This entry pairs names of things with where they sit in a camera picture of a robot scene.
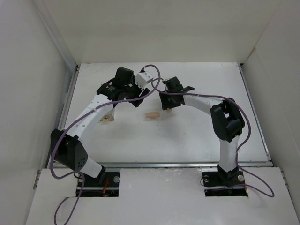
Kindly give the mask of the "long rectangular wood block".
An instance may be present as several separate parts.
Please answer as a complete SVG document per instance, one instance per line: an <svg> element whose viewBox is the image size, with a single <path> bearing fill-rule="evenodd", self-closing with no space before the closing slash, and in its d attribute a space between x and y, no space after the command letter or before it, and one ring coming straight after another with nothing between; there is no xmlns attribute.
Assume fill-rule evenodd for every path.
<svg viewBox="0 0 300 225"><path fill-rule="evenodd" d="M160 117L160 113L159 112L147 112L146 113L146 118L151 118L151 117L159 118Z"/></svg>

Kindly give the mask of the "clear plastic box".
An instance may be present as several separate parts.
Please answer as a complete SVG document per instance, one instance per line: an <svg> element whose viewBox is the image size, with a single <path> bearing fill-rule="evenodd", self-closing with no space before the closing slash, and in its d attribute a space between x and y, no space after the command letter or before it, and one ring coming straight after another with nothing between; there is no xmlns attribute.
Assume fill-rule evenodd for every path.
<svg viewBox="0 0 300 225"><path fill-rule="evenodd" d="M109 112L107 112L103 117L108 117L110 119L110 121L114 121L114 112L115 112L115 110L113 108L112 110L110 110Z"/></svg>

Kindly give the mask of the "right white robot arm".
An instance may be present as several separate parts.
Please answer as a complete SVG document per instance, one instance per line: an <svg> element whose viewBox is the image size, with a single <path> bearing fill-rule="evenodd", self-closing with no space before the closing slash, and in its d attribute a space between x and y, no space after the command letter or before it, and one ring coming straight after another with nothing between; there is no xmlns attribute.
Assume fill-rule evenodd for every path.
<svg viewBox="0 0 300 225"><path fill-rule="evenodd" d="M162 81L165 90L159 93L162 109L168 110L181 105L200 110L211 117L214 133L220 142L218 176L229 181L239 169L236 163L238 141L245 126L238 107L231 99L217 100L215 97L201 97L191 93L194 88L183 87L177 77Z"/></svg>

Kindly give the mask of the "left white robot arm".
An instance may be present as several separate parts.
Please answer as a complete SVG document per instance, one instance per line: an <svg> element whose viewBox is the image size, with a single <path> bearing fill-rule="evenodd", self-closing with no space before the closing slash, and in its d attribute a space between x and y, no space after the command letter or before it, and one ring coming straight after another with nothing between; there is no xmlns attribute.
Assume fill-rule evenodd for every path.
<svg viewBox="0 0 300 225"><path fill-rule="evenodd" d="M57 161L78 174L85 174L97 185L105 179L105 167L91 159L85 145L91 131L97 123L118 103L129 100L138 107L149 89L153 76L141 70L135 74L133 70L120 67L115 77L102 84L89 105L80 115L63 130L55 129L51 133L51 161Z"/></svg>

